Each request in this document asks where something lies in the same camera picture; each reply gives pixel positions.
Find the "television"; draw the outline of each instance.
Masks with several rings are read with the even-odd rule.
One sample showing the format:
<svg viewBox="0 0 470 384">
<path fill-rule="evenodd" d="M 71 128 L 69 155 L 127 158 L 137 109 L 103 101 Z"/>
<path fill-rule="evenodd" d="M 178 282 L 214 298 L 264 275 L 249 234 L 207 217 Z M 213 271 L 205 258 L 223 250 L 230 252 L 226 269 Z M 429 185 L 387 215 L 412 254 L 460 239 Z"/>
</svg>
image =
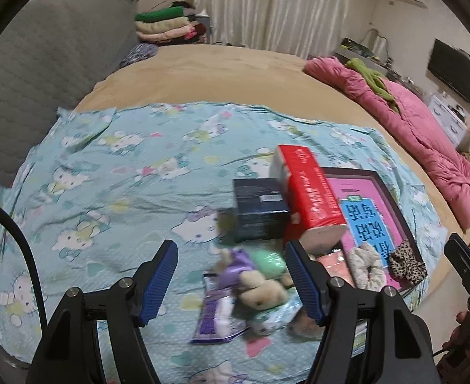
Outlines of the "television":
<svg viewBox="0 0 470 384">
<path fill-rule="evenodd" d="M 436 39 L 427 69 L 470 103 L 470 58 Z"/>
</svg>

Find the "stack of folded blankets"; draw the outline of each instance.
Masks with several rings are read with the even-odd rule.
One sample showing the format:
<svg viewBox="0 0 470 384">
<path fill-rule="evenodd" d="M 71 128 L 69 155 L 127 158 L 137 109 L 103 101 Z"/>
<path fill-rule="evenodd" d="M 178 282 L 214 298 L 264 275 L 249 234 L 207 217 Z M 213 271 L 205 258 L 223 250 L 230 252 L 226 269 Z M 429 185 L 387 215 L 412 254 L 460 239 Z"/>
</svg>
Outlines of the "stack of folded blankets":
<svg viewBox="0 0 470 384">
<path fill-rule="evenodd" d="M 195 17 L 195 9 L 173 3 L 172 7 L 136 15 L 137 36 L 158 46 L 200 43 L 206 28 Z"/>
</svg>

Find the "beige folded blanket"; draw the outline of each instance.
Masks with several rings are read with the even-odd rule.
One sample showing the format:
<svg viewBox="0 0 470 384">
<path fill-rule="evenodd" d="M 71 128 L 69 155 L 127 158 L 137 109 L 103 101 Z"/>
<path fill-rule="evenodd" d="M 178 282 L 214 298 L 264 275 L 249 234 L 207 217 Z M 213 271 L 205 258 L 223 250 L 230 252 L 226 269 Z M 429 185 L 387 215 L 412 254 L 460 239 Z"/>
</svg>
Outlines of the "beige folded blanket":
<svg viewBox="0 0 470 384">
<path fill-rule="evenodd" d="M 186 35 L 189 32 L 192 32 L 194 27 L 190 24 L 183 26 L 181 28 L 174 28 L 173 30 L 169 30 L 168 32 L 164 33 L 156 33 L 148 35 L 142 32 L 136 32 L 139 39 L 144 42 L 161 42 L 162 40 L 174 39 L 175 37 L 181 37 Z"/>
<path fill-rule="evenodd" d="M 174 19 L 157 21 L 155 23 L 136 21 L 137 30 L 147 35 L 168 32 L 169 30 L 173 30 L 174 28 L 181 28 L 187 24 L 190 24 L 187 17 L 176 17 Z"/>
</svg>

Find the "blue gripper pad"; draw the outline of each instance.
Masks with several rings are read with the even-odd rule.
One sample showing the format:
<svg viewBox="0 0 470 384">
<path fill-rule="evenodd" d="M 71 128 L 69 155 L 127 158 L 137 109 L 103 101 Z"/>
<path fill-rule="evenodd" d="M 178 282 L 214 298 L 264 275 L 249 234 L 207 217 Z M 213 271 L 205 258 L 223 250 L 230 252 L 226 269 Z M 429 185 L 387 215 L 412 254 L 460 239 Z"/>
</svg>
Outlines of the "blue gripper pad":
<svg viewBox="0 0 470 384">
<path fill-rule="evenodd" d="M 284 259 L 308 317 L 322 325 L 331 306 L 326 286 L 329 274 L 322 264 L 310 260 L 298 241 L 287 243 Z"/>
<path fill-rule="evenodd" d="M 138 315 L 142 325 L 147 325 L 158 314 L 177 264 L 178 246 L 174 241 L 165 240 L 148 267 L 152 273 L 142 293 L 142 307 Z"/>
</svg>

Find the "beige bed sheet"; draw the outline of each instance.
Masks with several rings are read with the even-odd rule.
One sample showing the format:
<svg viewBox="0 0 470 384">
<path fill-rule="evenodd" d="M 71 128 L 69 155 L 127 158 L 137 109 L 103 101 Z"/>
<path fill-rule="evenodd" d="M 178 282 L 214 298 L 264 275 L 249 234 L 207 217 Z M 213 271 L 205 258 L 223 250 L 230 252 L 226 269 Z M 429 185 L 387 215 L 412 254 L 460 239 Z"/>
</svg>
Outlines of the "beige bed sheet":
<svg viewBox="0 0 470 384">
<path fill-rule="evenodd" d="M 470 229 L 462 233 L 448 204 L 416 160 L 361 106 L 304 74 L 305 62 L 292 55 L 240 47 L 161 47 L 153 58 L 121 69 L 96 84 L 76 110 L 126 108 L 151 102 L 236 102 L 262 104 L 307 119 L 376 128 L 425 184 L 441 223 L 450 233 L 458 232 L 468 244 Z M 443 256 L 429 293 L 451 269 Z"/>
</svg>

